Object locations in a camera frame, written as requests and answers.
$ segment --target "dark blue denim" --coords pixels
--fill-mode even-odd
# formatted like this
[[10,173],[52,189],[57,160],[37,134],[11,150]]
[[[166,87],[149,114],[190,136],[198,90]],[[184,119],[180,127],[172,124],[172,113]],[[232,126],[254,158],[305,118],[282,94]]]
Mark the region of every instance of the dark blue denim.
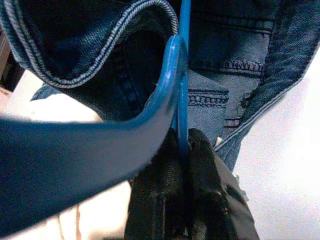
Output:
[[[169,3],[0,0],[0,18],[15,59],[47,84],[33,100],[61,92],[124,121],[144,108],[177,33],[180,1]],[[189,127],[230,170],[255,120],[302,79],[319,37],[318,0],[192,1]]]

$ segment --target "denim jacket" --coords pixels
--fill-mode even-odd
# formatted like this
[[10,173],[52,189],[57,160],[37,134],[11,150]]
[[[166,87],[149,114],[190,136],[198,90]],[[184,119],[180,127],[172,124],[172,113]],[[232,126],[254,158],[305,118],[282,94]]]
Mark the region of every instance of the denim jacket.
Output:
[[[232,170],[255,120],[306,72],[319,45],[320,1],[191,4],[188,124]],[[178,0],[0,0],[0,20],[15,60],[45,82],[33,99],[65,93],[105,121],[124,121],[155,90],[179,7]]]

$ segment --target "white background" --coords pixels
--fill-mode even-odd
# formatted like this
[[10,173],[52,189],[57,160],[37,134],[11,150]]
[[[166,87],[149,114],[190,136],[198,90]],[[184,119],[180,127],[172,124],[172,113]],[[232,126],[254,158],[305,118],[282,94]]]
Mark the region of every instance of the white background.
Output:
[[320,51],[241,144],[234,174],[262,240],[320,240]]

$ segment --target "blue plastic hanger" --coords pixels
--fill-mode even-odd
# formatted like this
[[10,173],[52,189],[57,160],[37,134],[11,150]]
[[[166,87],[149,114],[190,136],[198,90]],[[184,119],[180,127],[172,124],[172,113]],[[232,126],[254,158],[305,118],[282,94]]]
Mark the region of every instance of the blue plastic hanger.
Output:
[[168,40],[155,93],[137,117],[94,124],[0,119],[0,237],[134,177],[160,148],[175,111],[186,158],[189,17],[190,0],[183,0],[179,35]]

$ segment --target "jeans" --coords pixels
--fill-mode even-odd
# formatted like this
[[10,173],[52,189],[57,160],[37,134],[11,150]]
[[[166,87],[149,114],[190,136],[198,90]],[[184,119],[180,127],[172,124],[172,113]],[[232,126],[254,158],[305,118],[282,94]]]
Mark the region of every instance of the jeans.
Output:
[[[0,0],[0,19],[16,61],[46,83],[33,99],[61,92],[105,121],[125,121],[156,87],[179,6]],[[317,0],[192,1],[188,124],[230,170],[255,120],[302,79],[319,30]]]

